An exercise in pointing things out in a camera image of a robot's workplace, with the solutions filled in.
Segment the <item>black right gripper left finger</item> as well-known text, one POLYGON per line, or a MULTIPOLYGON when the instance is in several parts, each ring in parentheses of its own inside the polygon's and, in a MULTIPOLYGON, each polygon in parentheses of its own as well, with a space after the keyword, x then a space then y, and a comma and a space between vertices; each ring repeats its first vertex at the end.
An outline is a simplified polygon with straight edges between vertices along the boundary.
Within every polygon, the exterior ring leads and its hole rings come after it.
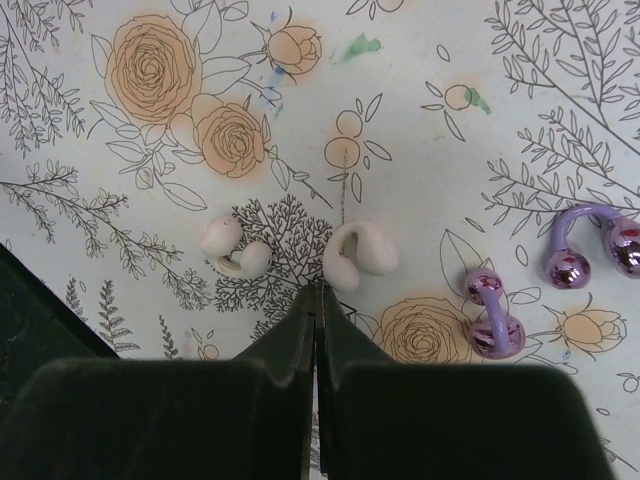
POLYGON ((230 360, 68 358, 35 372, 1 430, 5 479, 305 479, 313 289, 230 360))

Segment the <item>white clip earbud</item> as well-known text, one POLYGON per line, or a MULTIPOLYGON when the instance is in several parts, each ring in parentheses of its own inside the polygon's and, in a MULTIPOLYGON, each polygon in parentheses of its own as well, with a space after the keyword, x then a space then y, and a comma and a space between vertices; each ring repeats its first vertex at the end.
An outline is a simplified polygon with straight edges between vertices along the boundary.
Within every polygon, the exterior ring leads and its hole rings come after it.
POLYGON ((232 215, 224 215, 204 230, 200 249, 221 275, 253 280, 269 270, 272 250, 261 241, 251 242, 238 250, 243 237, 244 231, 239 221, 232 215))
POLYGON ((398 264, 398 248, 382 226, 354 221, 339 227, 327 242, 322 272, 334 290, 351 292, 358 288, 362 272, 385 276, 398 264))

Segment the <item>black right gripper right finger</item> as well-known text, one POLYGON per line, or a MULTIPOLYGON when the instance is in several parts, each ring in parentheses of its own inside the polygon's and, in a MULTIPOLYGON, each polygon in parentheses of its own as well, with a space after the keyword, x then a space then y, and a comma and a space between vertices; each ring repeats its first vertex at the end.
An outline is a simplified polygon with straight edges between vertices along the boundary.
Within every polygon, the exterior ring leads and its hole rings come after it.
POLYGON ((320 466, 331 479, 610 479, 576 385, 548 367, 402 364, 316 289, 320 466))

